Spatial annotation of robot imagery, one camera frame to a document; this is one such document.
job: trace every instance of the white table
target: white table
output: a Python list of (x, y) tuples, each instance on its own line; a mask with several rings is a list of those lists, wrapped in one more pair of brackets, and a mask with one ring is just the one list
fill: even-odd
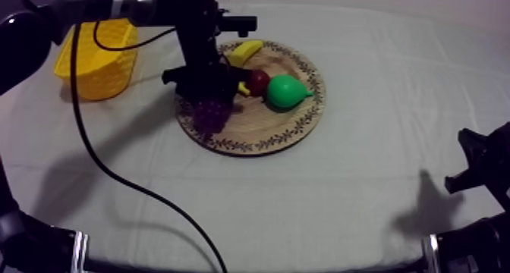
[[(139, 51), (124, 93), (81, 108), (104, 162), (188, 211), (232, 271), (397, 262), (418, 256), (425, 234), (501, 212), (484, 188), (449, 196), (442, 183), (466, 167), (461, 128), (488, 134), (510, 120), (508, 37), (356, 9), (230, 9), (258, 16), (251, 38), (300, 50), (325, 79), (323, 117), (295, 147), (240, 159), (191, 141), (159, 78), (184, 63), (175, 35)], [(90, 234), (95, 257), (210, 270), (190, 225), (92, 163), (52, 74), (57, 54), (0, 99), (1, 154), (21, 208)]]

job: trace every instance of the round wooden tray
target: round wooden tray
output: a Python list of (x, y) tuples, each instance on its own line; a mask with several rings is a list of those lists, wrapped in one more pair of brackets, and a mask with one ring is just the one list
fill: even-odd
[[(227, 42), (219, 51), (229, 55), (243, 41)], [(258, 156), (286, 149), (299, 142), (319, 122), (326, 104), (326, 87), (319, 71), (302, 54), (277, 42), (263, 47), (244, 65), (262, 69), (270, 77), (290, 74), (313, 91), (313, 96), (287, 112), (275, 112), (260, 97), (235, 96), (235, 112), (221, 133), (205, 137), (193, 125), (190, 105), (176, 96), (177, 119), (184, 131), (201, 146), (226, 155)]]

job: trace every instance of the floral border pattern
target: floral border pattern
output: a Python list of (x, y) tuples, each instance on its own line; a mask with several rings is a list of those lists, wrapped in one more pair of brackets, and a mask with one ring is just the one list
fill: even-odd
[[(233, 50), (238, 47), (242, 41), (226, 43), (220, 45), (218, 48), (219, 52), (224, 53), (228, 50)], [(283, 133), (277, 133), (272, 135), (270, 138), (266, 140), (260, 140), (257, 143), (246, 143), (246, 142), (238, 142), (234, 140), (217, 140), (212, 136), (205, 136), (202, 133), (197, 132), (194, 129), (193, 118), (191, 115), (191, 106), (188, 102), (183, 100), (181, 97), (177, 97), (177, 106), (179, 107), (179, 118), (182, 127), (188, 132), (190, 136), (194, 139), (202, 142), (205, 146), (214, 149), (214, 150), (225, 150), (232, 151), (236, 150), (242, 153), (250, 154), (253, 151), (261, 151), (263, 149), (269, 149), (271, 146), (275, 144), (286, 143), (288, 140), (292, 139), (295, 135), (302, 134), (305, 131), (305, 126), (311, 124), (313, 119), (318, 117), (322, 112), (321, 108), (324, 103), (324, 94), (323, 88), (321, 88), (322, 81), (320, 80), (320, 75), (317, 73), (316, 68), (310, 63), (303, 60), (301, 55), (296, 51), (280, 45), (276, 42), (264, 41), (263, 48), (271, 49), (274, 52), (278, 52), (285, 56), (288, 56), (292, 59), (299, 69), (308, 76), (308, 83), (310, 84), (310, 89), (313, 91), (313, 105), (312, 107), (301, 117), (299, 117), (295, 121), (295, 125), (291, 129), (286, 129)]]

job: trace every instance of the purple grapes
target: purple grapes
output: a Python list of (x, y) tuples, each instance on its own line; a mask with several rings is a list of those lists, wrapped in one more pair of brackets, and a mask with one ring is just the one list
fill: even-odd
[(231, 107), (219, 100), (199, 101), (194, 107), (195, 129), (204, 134), (220, 133), (231, 114)]

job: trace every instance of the plastic basket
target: plastic basket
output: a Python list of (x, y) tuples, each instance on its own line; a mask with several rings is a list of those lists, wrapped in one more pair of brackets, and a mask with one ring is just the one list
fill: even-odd
[[(95, 23), (82, 24), (78, 40), (78, 95), (89, 100), (102, 100), (121, 93), (129, 84), (137, 50), (109, 52), (98, 47), (93, 39)], [(71, 31), (55, 63), (55, 75), (70, 83)], [(138, 32), (128, 20), (107, 20), (101, 23), (98, 40), (105, 46), (124, 47), (137, 42)]]

